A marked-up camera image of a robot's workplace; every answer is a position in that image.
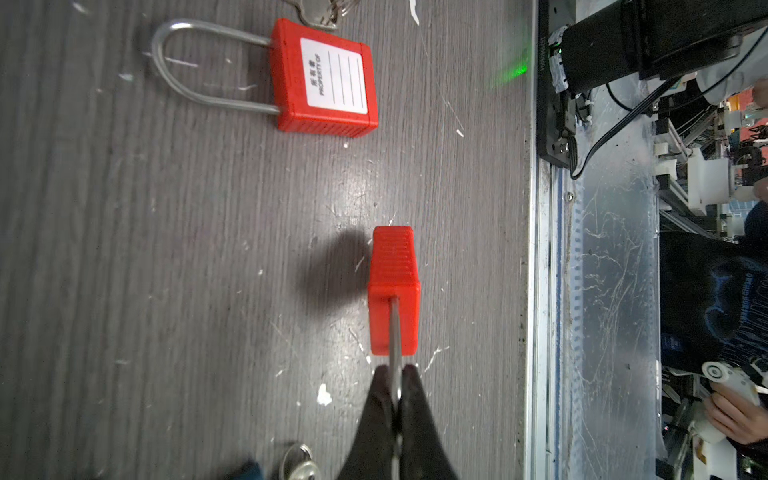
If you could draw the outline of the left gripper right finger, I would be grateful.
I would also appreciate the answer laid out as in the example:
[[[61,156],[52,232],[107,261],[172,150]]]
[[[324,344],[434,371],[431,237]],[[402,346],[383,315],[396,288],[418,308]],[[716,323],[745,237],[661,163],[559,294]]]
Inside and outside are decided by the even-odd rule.
[[[458,479],[441,444],[418,369],[411,364],[402,370],[398,428],[401,479]]]

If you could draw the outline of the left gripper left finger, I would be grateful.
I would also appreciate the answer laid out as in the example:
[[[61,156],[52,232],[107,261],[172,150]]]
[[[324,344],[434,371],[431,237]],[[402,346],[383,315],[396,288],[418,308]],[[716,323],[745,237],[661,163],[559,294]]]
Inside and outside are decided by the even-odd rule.
[[[392,478],[394,419],[389,368],[381,365],[374,370],[355,438],[337,479]]]

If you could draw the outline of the red padlock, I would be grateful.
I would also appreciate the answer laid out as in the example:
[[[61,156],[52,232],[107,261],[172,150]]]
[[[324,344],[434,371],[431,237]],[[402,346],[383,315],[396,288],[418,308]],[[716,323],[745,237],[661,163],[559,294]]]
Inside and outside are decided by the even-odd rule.
[[[367,290],[370,346],[373,355],[388,357],[394,405],[402,395],[402,361],[418,350],[420,304],[413,230],[408,226],[376,227]]]
[[[173,76],[165,57],[167,41],[183,31],[266,48],[275,103],[214,97],[186,87]],[[154,32],[150,57],[159,76],[179,95],[211,107],[273,115],[283,132],[359,138],[379,126],[370,47],[287,19],[277,20],[269,38],[201,20],[171,20]]]

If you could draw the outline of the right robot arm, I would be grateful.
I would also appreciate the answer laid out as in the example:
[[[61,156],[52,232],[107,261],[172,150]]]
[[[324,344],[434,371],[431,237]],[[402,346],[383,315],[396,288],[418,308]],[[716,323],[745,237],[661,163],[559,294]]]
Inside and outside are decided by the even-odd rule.
[[[553,32],[556,93],[582,93],[631,74],[668,80],[729,60],[767,25],[765,1],[615,1]]]

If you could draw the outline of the person hand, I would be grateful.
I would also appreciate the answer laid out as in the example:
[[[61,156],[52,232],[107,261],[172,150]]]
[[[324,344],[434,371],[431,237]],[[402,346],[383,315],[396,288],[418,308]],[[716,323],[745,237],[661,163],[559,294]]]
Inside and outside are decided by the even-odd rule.
[[[767,410],[754,405],[735,391],[713,384],[703,402],[707,420],[727,438],[740,445],[767,439]]]

